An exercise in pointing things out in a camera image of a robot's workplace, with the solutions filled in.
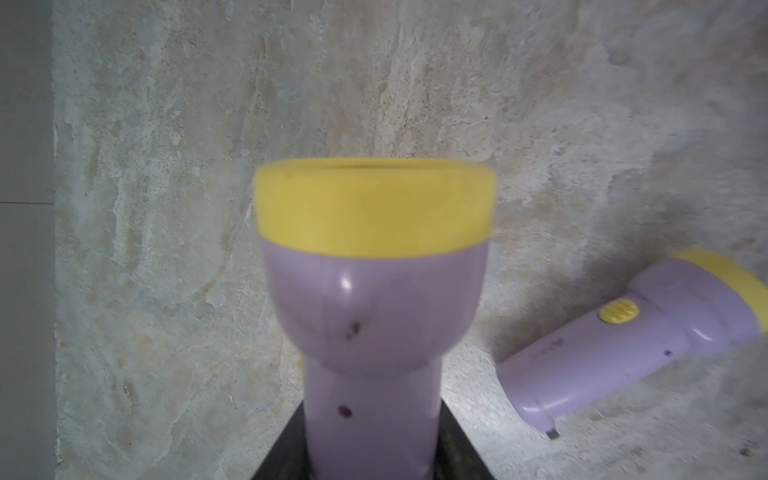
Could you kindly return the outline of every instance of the dark spot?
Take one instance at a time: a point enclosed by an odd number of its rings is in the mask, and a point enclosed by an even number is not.
[[[730,249],[731,250],[741,250],[744,247],[748,247],[749,245],[752,245],[753,243],[755,243],[755,239],[753,239],[753,238],[744,238],[741,241],[733,242],[730,245]]]
[[[355,338],[358,333],[360,333],[360,322],[355,320],[351,325],[349,325],[349,332],[346,334],[346,339],[351,340]]]
[[[629,54],[626,51],[611,51],[608,53],[608,63],[623,67],[629,63]]]
[[[768,408],[768,399],[746,399],[744,405],[750,409]]]
[[[141,115],[138,113],[132,113],[125,118],[125,124],[128,127],[138,127],[141,123]]]
[[[127,397],[128,402],[131,404],[131,411],[135,412],[138,408],[139,400],[136,396],[136,389],[134,388],[134,384],[130,380],[123,383],[123,393]]]
[[[346,405],[339,405],[339,415],[344,417],[345,419],[348,419],[352,416],[352,410],[349,409]]]
[[[120,137],[120,129],[122,128],[122,122],[119,120],[114,122],[112,125],[112,128],[110,128],[109,133],[112,134],[113,137],[119,138]]]

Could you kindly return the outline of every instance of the concrete surface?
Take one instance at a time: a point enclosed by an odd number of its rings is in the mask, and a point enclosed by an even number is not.
[[[0,17],[0,477],[54,478],[51,2]]]
[[[768,4],[57,1],[60,479],[248,478],[298,403],[250,178],[318,155],[501,178],[444,397],[501,479],[765,478],[766,342],[560,422],[496,361],[698,243],[768,277]]]

